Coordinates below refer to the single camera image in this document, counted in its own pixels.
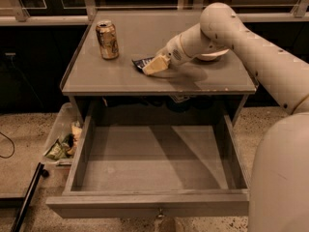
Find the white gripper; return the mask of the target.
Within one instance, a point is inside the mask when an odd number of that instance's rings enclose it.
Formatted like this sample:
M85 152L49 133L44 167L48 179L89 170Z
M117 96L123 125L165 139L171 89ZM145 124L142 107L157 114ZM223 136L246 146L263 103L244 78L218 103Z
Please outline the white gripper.
M183 50L181 36L172 38L166 46L156 53L151 60L144 60L142 71L145 75L153 75L168 69L169 64L179 66L191 60Z

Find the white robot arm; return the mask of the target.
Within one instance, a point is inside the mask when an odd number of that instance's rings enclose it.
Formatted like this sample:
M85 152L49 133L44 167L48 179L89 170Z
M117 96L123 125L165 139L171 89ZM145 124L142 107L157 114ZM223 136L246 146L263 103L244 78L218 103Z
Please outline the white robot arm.
M308 63L250 31L228 5L212 3L199 22L171 39L143 72L162 72L220 46L233 50L288 113L256 150L248 232L309 232Z

